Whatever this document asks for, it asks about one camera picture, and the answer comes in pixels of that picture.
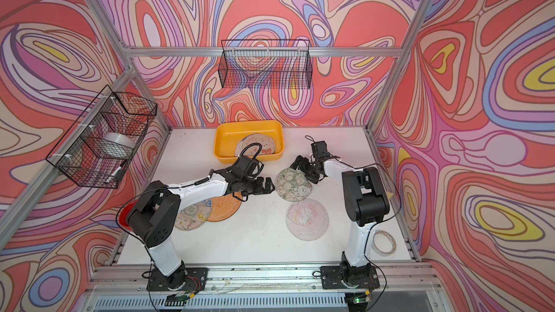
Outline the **green line-art coaster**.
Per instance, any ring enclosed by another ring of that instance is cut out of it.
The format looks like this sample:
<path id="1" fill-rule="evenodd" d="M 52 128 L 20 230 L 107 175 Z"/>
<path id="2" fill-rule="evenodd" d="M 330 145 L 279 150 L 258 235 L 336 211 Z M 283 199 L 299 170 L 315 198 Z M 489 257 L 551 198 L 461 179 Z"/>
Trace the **green line-art coaster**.
<path id="1" fill-rule="evenodd" d="M 312 185 L 300 170 L 286 168 L 276 176 L 275 191 L 288 202 L 300 202 L 312 193 Z"/>

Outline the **orange round coaster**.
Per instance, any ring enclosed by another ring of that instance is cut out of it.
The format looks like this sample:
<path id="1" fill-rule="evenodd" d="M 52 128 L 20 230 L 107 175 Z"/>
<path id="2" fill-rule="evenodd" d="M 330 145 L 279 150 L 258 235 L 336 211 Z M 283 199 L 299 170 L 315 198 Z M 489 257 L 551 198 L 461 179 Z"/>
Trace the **orange round coaster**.
<path id="1" fill-rule="evenodd" d="M 232 194 L 211 199 L 212 211 L 208 222 L 220 222 L 233 216 L 240 208 L 242 202 Z"/>

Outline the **yellow plastic storage box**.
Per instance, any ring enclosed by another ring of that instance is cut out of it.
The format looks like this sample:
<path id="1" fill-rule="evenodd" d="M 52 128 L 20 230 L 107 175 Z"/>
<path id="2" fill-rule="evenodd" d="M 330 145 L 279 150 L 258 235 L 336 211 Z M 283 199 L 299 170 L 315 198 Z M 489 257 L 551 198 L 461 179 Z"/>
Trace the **yellow plastic storage box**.
<path id="1" fill-rule="evenodd" d="M 241 121 L 221 124 L 215 132 L 214 156 L 222 163 L 233 163 L 237 156 L 236 147 L 250 134 L 264 134 L 275 142 L 273 154 L 261 154 L 257 157 L 262 162 L 279 160 L 285 150 L 283 127 L 278 121 Z"/>

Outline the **pale pink cloud coaster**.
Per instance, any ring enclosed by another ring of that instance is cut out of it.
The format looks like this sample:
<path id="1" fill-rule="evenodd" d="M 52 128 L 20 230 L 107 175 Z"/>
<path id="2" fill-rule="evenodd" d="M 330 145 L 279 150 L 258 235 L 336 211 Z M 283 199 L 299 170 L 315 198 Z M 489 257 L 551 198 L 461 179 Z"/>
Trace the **pale pink cloud coaster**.
<path id="1" fill-rule="evenodd" d="M 286 212 L 286 226 L 302 241 L 316 241 L 328 230 L 330 219 L 325 207 L 315 199 L 294 202 Z"/>

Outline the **cream blue doodle coaster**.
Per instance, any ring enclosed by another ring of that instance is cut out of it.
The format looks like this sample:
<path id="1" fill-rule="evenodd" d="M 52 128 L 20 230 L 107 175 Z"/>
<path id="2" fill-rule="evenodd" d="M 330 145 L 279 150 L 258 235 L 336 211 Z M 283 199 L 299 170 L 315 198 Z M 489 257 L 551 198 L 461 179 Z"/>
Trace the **cream blue doodle coaster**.
<path id="1" fill-rule="evenodd" d="M 193 231 L 202 226 L 212 213 L 212 202 L 208 199 L 188 206 L 178 212 L 174 227 L 180 231 Z"/>

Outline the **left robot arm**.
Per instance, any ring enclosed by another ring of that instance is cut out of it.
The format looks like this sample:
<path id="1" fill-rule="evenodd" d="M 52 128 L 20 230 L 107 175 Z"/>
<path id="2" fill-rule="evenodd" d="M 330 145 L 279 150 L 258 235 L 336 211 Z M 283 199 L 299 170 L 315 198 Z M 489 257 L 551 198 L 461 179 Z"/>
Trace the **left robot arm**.
<path id="1" fill-rule="evenodd" d="M 208 176 L 181 184 L 151 183 L 127 215 L 127 224 L 141 239 L 156 269 L 166 280 L 185 280 L 185 264 L 178 257 L 171 239 L 179 212 L 196 203 L 238 194 L 246 202 L 251 195 L 271 194 L 275 185 L 260 173 L 264 164 L 258 160 L 262 145 L 258 142 L 245 147 L 235 162 Z"/>

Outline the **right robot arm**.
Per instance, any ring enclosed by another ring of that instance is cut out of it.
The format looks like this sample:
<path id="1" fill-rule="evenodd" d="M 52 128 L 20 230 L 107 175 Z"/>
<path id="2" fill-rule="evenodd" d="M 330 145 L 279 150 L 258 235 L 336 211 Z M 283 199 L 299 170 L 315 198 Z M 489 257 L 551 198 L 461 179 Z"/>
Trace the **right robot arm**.
<path id="1" fill-rule="evenodd" d="M 375 227 L 384 222 L 390 212 L 390 200 L 377 163 L 355 167 L 343 162 L 328 151 L 324 141 L 311 144 L 310 158 L 297 156 L 291 164 L 300 170 L 309 182 L 317 184 L 330 178 L 342 183 L 345 211 L 351 221 L 351 230 L 342 262 L 349 268 L 371 263 L 367 254 L 368 242 Z"/>

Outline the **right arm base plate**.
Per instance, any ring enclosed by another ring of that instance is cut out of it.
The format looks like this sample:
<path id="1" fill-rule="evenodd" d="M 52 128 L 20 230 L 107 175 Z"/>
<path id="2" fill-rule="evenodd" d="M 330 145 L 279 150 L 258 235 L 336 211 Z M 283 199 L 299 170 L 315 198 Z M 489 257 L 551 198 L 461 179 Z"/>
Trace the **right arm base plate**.
<path id="1" fill-rule="evenodd" d="M 377 267 L 366 264 L 350 267 L 346 263 L 338 266 L 322 266 L 319 269 L 322 288 L 325 290 L 365 289 L 373 291 L 380 287 Z"/>

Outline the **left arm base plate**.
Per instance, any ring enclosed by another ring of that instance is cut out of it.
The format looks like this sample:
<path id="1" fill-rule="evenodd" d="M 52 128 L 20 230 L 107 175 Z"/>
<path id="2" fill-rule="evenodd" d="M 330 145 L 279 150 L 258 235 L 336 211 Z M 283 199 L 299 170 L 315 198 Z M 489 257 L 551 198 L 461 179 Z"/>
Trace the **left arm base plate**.
<path id="1" fill-rule="evenodd" d="M 169 276 L 164 276 L 157 268 L 143 272 L 142 277 L 147 280 L 149 292 L 184 291 L 198 293 L 205 289 L 208 268 L 189 267 L 178 269 Z"/>

